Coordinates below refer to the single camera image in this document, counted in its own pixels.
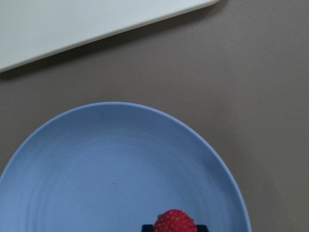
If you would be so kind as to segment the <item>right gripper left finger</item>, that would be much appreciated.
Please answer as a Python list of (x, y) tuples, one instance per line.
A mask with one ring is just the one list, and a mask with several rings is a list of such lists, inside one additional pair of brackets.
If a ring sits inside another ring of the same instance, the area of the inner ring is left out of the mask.
[(154, 227), (152, 224), (144, 224), (142, 225), (141, 232), (153, 232)]

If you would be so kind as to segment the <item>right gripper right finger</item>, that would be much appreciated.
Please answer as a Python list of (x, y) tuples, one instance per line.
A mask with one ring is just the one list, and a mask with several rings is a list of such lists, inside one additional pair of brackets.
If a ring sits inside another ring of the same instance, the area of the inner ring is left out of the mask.
[(206, 225), (196, 225), (197, 232), (209, 232)]

